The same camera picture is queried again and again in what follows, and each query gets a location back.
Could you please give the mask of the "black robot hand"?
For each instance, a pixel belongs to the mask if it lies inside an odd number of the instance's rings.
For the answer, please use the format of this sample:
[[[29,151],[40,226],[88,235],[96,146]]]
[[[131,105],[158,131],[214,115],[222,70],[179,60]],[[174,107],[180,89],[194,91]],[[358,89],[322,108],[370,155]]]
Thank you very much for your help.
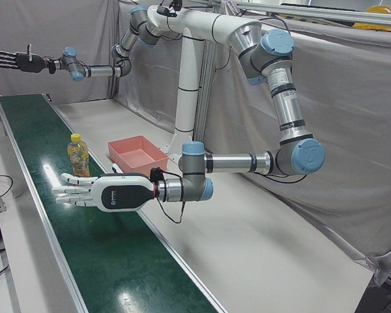
[[[0,68],[39,73],[48,67],[48,61],[32,53],[32,44],[27,44],[26,52],[5,52],[0,50]]]

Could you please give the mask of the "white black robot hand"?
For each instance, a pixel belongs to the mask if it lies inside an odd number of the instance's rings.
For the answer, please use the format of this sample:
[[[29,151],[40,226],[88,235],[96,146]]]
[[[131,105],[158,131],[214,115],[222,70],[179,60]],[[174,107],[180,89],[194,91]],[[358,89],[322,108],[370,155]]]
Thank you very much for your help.
[[[107,173],[98,177],[61,174],[67,184],[53,187],[57,203],[97,207],[103,212],[138,211],[156,197],[156,187],[140,173]]]

